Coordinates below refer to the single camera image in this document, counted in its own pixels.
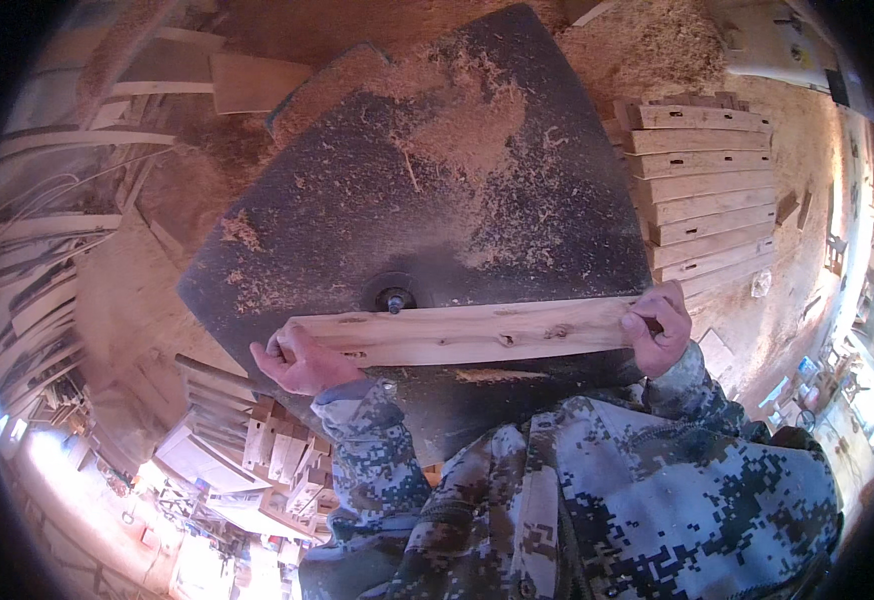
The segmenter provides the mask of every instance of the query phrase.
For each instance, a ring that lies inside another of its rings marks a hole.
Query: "camouflage jacket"
[[[642,389],[575,396],[463,448],[431,489],[385,379],[325,391],[330,543],[304,598],[756,598],[801,581],[840,519],[823,452],[770,439],[692,342]]]

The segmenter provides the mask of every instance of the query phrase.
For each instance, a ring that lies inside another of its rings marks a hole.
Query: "wooden plank stack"
[[[657,282],[692,296],[773,264],[769,119],[729,93],[613,107]]]

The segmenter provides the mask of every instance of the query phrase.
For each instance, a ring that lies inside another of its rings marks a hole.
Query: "black table saw top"
[[[394,281],[420,307],[634,295],[651,284],[625,174],[526,5],[381,62],[227,211],[178,291],[251,377],[269,382],[251,342],[290,316],[373,309]],[[397,382],[430,464],[561,398],[632,383],[631,355],[369,371]],[[475,383],[472,369],[545,376]],[[309,398],[275,384],[274,395],[320,430]]]

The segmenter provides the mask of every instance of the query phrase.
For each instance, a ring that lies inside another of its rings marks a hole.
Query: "sawdust-covered floor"
[[[225,51],[319,69],[358,42],[372,42],[395,59],[409,56],[417,44],[508,4],[235,0],[213,32],[227,38]],[[649,100],[729,90],[776,124],[777,198],[790,191],[801,198],[809,187],[815,202],[806,226],[798,231],[794,215],[775,234],[777,262],[766,297],[751,297],[749,282],[737,282],[692,307],[695,339],[714,328],[735,355],[719,373],[728,396],[739,393],[738,401],[756,414],[756,402],[779,381],[777,373],[795,365],[820,337],[827,298],[839,283],[822,270],[827,186],[845,153],[833,102],[779,81],[727,75],[702,0],[621,2],[582,28],[568,26],[560,0],[529,4],[604,118],[612,116],[611,100],[623,95]],[[77,314],[90,355],[88,378],[97,394],[135,399],[128,413],[133,417],[114,426],[124,429],[118,435],[128,443],[141,446],[140,454],[184,411],[174,354],[242,372],[186,310],[174,287],[214,222],[278,151],[263,129],[263,116],[216,115],[212,99],[200,94],[167,96],[163,102],[167,129],[187,146],[156,164],[138,204],[144,217],[176,242],[157,241],[138,215],[129,214],[118,234],[78,264],[83,287]],[[817,295],[823,300],[804,316],[804,306]],[[261,332],[261,340],[268,334]]]

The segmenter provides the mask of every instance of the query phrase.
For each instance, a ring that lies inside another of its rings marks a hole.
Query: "hand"
[[[643,320],[656,319],[663,331],[654,335]],[[690,342],[690,315],[683,305],[683,288],[668,281],[642,295],[620,320],[634,347],[636,366],[648,378],[659,378],[677,364]]]
[[[267,348],[251,343],[251,354],[260,370],[291,394],[316,396],[341,383],[366,377],[364,372],[339,352],[320,345],[301,325],[292,325],[281,345],[277,334],[270,337]]]

